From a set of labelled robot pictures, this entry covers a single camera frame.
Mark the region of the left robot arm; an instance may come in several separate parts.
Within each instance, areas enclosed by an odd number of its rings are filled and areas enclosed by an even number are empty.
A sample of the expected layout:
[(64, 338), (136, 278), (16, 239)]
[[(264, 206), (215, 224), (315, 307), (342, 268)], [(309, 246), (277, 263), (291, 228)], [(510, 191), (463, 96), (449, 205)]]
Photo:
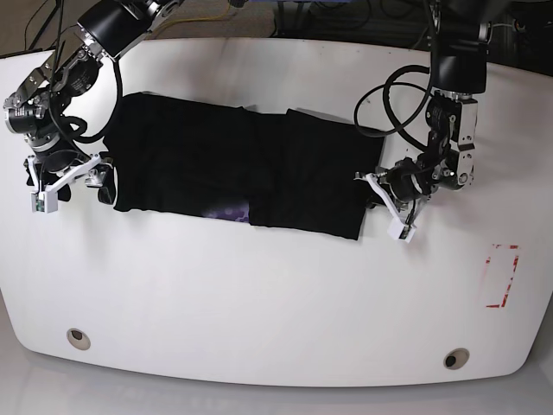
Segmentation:
[(435, 38), (429, 69), (433, 91), (425, 101), (427, 142), (420, 144), (402, 131), (401, 137), (421, 152), (417, 159), (397, 162), (381, 180), (398, 205), (427, 199), (440, 187), (461, 189), (474, 178), (475, 95), (486, 90), (488, 4), (447, 1), (451, 17), (442, 16), (438, 4), (431, 8)]

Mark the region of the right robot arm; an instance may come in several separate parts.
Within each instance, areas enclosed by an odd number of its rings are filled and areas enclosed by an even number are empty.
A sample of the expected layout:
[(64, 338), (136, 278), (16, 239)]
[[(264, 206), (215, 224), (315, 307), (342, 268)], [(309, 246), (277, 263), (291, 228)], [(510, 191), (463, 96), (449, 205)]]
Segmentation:
[(180, 7), (179, 1), (98, 2), (79, 18), (74, 31), (77, 43), (67, 47), (65, 35), (59, 33), (53, 54), (4, 101), (7, 127), (23, 136), (33, 151), (24, 163), (33, 211), (56, 211), (59, 201), (70, 200), (70, 187), (79, 179), (97, 189), (100, 202), (114, 202), (111, 157), (102, 152), (88, 155), (80, 147), (101, 140), (118, 113), (113, 111), (105, 126), (88, 136), (86, 121), (64, 111), (94, 86), (105, 60), (112, 63), (120, 101), (120, 59)]

